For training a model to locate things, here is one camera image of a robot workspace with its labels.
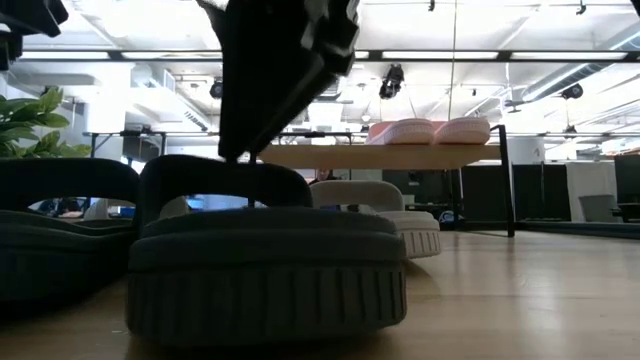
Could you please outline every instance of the green plant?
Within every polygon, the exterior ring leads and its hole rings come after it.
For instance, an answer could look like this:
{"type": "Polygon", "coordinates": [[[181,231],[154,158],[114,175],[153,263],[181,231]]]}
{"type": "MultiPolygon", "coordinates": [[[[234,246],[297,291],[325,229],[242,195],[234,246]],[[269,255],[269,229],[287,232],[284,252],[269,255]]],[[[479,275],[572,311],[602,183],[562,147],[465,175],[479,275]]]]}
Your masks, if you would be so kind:
{"type": "Polygon", "coordinates": [[[65,128],[69,121],[53,111],[62,103],[61,90],[51,88],[39,99],[9,99],[0,95],[0,158],[85,157],[88,145],[60,143],[60,131],[39,138],[35,127],[65,128]],[[27,147],[20,140],[37,141],[27,147]]]}

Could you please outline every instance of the white ceiling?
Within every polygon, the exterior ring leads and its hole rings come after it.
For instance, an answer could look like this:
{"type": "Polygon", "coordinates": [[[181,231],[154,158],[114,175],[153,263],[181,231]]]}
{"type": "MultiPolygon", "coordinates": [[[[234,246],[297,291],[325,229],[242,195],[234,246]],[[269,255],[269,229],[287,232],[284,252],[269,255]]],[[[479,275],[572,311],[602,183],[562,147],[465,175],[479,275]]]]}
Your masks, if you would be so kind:
{"type": "MultiPolygon", "coordinates": [[[[26,49],[219,49],[205,13],[193,0],[69,0],[71,18],[63,24],[63,35],[49,39],[25,39],[26,49]]],[[[587,10],[576,15],[577,0],[436,0],[361,1],[361,31],[357,48],[371,49],[520,49],[593,50],[640,22],[628,0],[585,0],[587,10]]],[[[24,64],[26,71],[104,74],[105,65],[24,64]]],[[[210,99],[208,87],[222,75],[219,63],[154,63],[176,76],[178,91],[206,116],[216,116],[220,102],[210,99]]],[[[345,123],[427,117],[446,120],[479,108],[493,121],[509,124],[510,131],[560,131],[568,120],[582,124],[579,130],[595,129],[594,119],[640,93],[640,82],[617,84],[640,73],[640,65],[615,65],[583,80],[585,95],[579,100],[547,98],[521,107],[512,114],[501,100],[507,87],[522,89],[540,81],[566,64],[402,64],[405,84],[392,100],[380,100],[380,78],[389,63],[359,63],[349,75],[340,100],[346,102],[341,118],[345,123]],[[496,94],[501,99],[491,100],[496,94]]],[[[600,122],[633,125],[640,119],[638,105],[622,115],[604,116],[600,122]]]]}

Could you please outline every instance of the ductwork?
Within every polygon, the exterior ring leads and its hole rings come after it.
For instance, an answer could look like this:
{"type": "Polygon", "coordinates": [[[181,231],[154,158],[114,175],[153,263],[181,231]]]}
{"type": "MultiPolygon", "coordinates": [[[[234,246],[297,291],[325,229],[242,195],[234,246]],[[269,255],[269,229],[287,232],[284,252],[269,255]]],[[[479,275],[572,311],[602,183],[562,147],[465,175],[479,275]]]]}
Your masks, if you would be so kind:
{"type": "MultiPolygon", "coordinates": [[[[640,50],[640,24],[634,24],[618,33],[598,47],[602,51],[638,51],[640,50]]],[[[563,66],[542,80],[530,85],[522,92],[522,101],[534,102],[558,93],[571,85],[596,74],[611,63],[585,63],[563,66]]]]}

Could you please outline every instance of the pipe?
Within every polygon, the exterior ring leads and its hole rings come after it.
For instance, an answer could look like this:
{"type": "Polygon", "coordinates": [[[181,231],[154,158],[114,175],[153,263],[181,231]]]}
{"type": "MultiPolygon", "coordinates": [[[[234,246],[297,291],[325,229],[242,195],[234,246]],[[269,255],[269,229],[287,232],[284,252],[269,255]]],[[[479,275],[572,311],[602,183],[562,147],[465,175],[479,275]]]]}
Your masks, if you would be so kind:
{"type": "MultiPolygon", "coordinates": [[[[618,35],[612,37],[601,46],[599,50],[610,51],[638,51],[640,50],[640,24],[634,24],[618,35]]],[[[522,101],[534,102],[558,93],[579,81],[594,75],[609,66],[611,63],[584,63],[580,65],[566,65],[554,71],[535,84],[528,86],[522,92],[522,101]]]]}

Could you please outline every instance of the wooden floor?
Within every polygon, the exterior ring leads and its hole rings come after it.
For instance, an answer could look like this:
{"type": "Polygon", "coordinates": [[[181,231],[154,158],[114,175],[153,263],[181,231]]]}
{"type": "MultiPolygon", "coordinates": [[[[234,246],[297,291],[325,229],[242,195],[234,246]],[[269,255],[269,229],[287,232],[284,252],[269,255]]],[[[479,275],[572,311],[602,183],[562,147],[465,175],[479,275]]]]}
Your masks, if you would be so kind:
{"type": "Polygon", "coordinates": [[[409,314],[374,336],[248,350],[169,350],[131,338],[118,284],[0,328],[1,360],[640,359],[640,243],[447,233],[408,264],[409,314]]]}

